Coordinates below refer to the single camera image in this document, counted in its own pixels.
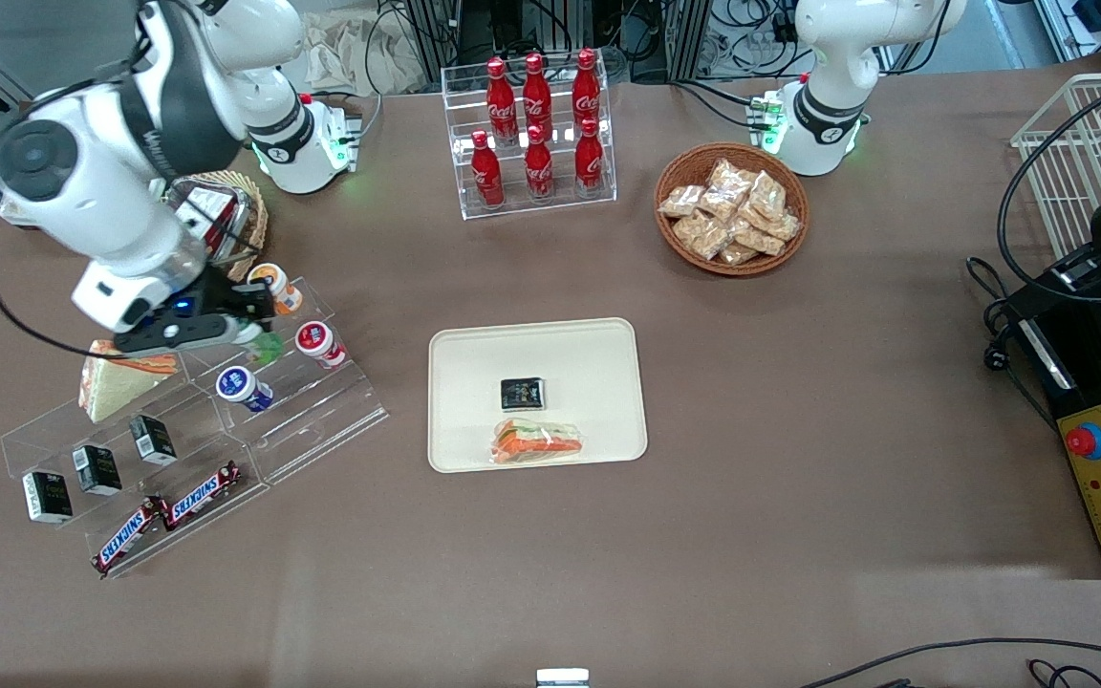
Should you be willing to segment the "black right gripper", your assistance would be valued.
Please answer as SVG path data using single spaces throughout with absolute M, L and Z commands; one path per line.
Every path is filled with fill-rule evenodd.
M 188 287 L 175 292 L 159 306 L 141 312 L 135 327 L 172 325 L 201 316 L 232 316 L 254 323 L 275 317 L 274 301 L 266 284 L 239 284 L 221 269 L 206 269 Z

